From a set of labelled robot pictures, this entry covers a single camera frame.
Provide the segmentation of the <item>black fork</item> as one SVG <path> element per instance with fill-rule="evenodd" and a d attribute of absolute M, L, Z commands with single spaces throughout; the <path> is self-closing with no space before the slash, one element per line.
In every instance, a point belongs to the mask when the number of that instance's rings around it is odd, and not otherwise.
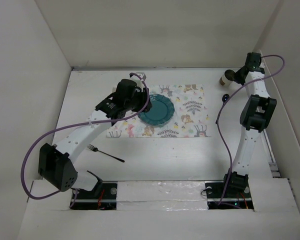
<path fill-rule="evenodd" d="M 89 144 L 89 145 L 87 146 L 87 148 L 88 148 L 89 150 L 95 152 L 95 153 L 96 153 L 96 152 L 100 152 L 100 153 L 102 153 L 102 154 L 104 154 L 104 155 L 106 155 L 106 156 L 108 156 L 108 157 L 111 157 L 111 158 L 113 158 L 113 159 L 115 159 L 115 160 L 117 160 L 117 161 L 120 161 L 121 163 L 125 163 L 125 160 L 123 160 L 123 159 L 121 159 L 121 158 L 118 158 L 118 157 L 116 157 L 116 156 L 110 155 L 110 154 L 108 154 L 108 153 L 105 153 L 104 151 L 101 151 L 101 150 L 99 150 L 97 147 L 93 146 L 92 144 Z"/>

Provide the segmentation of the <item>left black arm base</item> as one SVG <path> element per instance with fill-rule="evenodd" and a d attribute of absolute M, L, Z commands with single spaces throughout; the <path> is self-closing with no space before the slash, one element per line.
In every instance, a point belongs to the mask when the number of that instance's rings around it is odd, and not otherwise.
<path fill-rule="evenodd" d="M 70 209 L 78 211 L 112 211 L 117 209 L 118 182 L 105 181 L 98 184 L 96 190 L 73 191 L 70 200 Z"/>

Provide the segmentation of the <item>black spoon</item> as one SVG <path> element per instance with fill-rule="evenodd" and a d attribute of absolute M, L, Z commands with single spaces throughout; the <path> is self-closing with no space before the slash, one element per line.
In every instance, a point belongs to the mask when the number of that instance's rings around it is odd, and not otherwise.
<path fill-rule="evenodd" d="M 223 102 L 223 103 L 226 103 L 227 100 L 229 99 L 229 97 L 230 97 L 229 94 L 224 94 L 224 95 L 222 96 L 222 102 Z"/>

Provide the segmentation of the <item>teal scalloped plate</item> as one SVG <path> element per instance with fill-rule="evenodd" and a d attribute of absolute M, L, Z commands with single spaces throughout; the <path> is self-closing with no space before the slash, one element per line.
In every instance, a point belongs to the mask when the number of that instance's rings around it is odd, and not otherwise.
<path fill-rule="evenodd" d="M 171 99 L 161 94 L 151 94 L 149 100 L 152 104 L 151 109 L 140 113 L 138 118 L 148 126 L 161 127 L 167 124 L 175 113 Z"/>

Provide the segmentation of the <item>patterned white cloth napkin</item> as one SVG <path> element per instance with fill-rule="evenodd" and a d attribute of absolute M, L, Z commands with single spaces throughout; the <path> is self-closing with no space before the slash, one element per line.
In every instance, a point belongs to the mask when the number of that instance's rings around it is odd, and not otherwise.
<path fill-rule="evenodd" d="M 173 116 L 161 126 L 145 123 L 138 116 L 109 128 L 107 138 L 192 138 L 209 133 L 209 112 L 202 84 L 151 85 L 151 100 L 162 95 L 173 103 Z"/>

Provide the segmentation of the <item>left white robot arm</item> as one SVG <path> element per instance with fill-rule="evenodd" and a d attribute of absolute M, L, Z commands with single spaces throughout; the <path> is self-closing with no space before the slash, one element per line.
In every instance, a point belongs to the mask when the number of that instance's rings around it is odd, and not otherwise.
<path fill-rule="evenodd" d="M 138 75 L 122 79 L 115 92 L 95 107 L 83 125 L 54 145 L 46 143 L 40 148 L 39 175 L 60 192 L 79 189 L 84 190 L 88 197 L 97 198 L 102 191 L 101 179 L 89 170 L 77 171 L 75 161 L 101 133 L 123 120 L 127 112 L 147 112 L 151 107 L 144 79 Z"/>

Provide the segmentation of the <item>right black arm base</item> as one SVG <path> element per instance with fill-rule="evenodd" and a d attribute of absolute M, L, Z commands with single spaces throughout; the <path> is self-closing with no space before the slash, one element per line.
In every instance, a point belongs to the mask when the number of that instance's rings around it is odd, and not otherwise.
<path fill-rule="evenodd" d="M 253 210 L 251 193 L 226 190 L 223 195 L 224 184 L 222 181 L 205 181 L 200 195 L 207 200 L 209 210 Z"/>

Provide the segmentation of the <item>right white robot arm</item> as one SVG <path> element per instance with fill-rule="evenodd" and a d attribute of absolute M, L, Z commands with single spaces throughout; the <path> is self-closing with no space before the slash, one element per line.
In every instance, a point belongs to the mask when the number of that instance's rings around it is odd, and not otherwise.
<path fill-rule="evenodd" d="M 277 100 L 267 92 L 265 70 L 260 53 L 249 52 L 244 66 L 238 71 L 228 69 L 219 80 L 222 86 L 237 83 L 246 89 L 248 100 L 239 123 L 241 136 L 230 173 L 224 176 L 221 191 L 227 197 L 243 192 L 248 186 L 249 164 L 258 138 L 269 125 L 275 111 Z"/>

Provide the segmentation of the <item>brown paper cup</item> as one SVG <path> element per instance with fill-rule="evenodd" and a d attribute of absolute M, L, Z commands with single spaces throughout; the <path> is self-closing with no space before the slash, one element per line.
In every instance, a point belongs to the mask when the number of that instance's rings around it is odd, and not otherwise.
<path fill-rule="evenodd" d="M 235 81 L 235 71 L 232 69 L 226 70 L 221 78 L 219 79 L 219 83 L 223 87 L 228 87 Z"/>

